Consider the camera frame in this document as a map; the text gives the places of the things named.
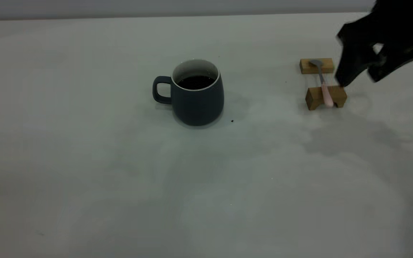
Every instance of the mug handle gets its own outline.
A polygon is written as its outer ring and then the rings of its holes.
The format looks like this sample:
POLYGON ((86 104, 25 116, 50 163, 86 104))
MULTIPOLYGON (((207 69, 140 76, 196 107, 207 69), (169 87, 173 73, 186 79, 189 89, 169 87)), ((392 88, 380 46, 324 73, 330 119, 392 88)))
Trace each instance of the mug handle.
POLYGON ((158 76, 154 80, 154 83, 152 84, 152 96, 154 97, 154 100, 156 100, 158 103, 163 103, 163 104, 172 103, 172 98, 160 96, 159 93, 157 92, 157 84, 159 83, 170 84, 171 82, 172 82, 172 79, 168 76, 158 76))

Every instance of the white wall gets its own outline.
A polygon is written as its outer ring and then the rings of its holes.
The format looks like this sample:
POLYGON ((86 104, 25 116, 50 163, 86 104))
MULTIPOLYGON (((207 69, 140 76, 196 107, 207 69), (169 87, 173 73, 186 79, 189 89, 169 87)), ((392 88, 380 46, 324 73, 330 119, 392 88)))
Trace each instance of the white wall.
POLYGON ((374 0, 0 0, 0 19, 335 13, 374 0))

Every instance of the spoon head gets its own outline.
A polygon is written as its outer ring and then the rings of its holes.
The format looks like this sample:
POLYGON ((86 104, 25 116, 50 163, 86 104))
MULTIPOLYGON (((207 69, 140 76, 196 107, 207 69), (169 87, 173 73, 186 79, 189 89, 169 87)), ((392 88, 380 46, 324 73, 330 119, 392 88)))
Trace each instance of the spoon head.
POLYGON ((317 59, 310 60, 310 63, 320 67, 323 65, 323 62, 317 59))

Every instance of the mug rim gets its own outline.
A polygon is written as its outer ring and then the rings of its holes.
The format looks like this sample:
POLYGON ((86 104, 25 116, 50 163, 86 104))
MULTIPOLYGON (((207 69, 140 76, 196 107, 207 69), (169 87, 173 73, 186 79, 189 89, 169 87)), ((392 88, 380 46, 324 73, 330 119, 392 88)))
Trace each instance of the mug rim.
POLYGON ((211 88, 213 85, 216 84, 216 82, 218 82, 219 78, 221 78, 221 72, 220 72, 219 68, 218 68, 215 64, 213 64, 212 62, 210 62, 210 61, 208 61, 208 60, 205 60, 205 59, 197 59, 197 58, 192 58, 192 59, 189 59, 189 60, 186 60, 186 61, 181 62, 179 65, 177 65, 177 66, 175 67, 175 69, 173 69, 172 76, 171 76, 171 79, 172 79, 173 84, 175 84, 178 88, 180 88, 180 89, 182 89, 182 90, 187 90, 187 91, 202 91, 202 90, 206 90, 206 89, 208 89, 208 88, 211 88), (204 62, 207 62, 207 63, 210 63, 211 65, 213 65, 213 66, 216 68, 216 70, 218 71, 218 76, 216 77, 216 80, 215 80, 212 84, 208 85, 208 87, 201 88, 201 89, 198 89, 198 90, 189 90, 189 89, 186 89, 186 88, 183 88, 183 87, 179 86, 179 85, 175 82, 175 80, 173 80, 174 73, 175 73, 176 69, 177 69, 180 65, 182 65, 182 64, 185 63, 185 62, 190 62, 190 61, 204 61, 204 62))

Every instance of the black robotic arm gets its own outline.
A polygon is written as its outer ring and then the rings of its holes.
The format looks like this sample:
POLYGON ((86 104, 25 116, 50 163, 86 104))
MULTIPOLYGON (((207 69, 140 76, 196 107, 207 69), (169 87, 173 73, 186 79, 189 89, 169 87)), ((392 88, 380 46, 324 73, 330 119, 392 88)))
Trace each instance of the black robotic arm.
POLYGON ((345 24, 336 79, 343 87, 368 69, 375 82, 413 61, 413 0, 377 0, 372 12, 345 24), (374 45, 383 44, 379 53, 374 45))

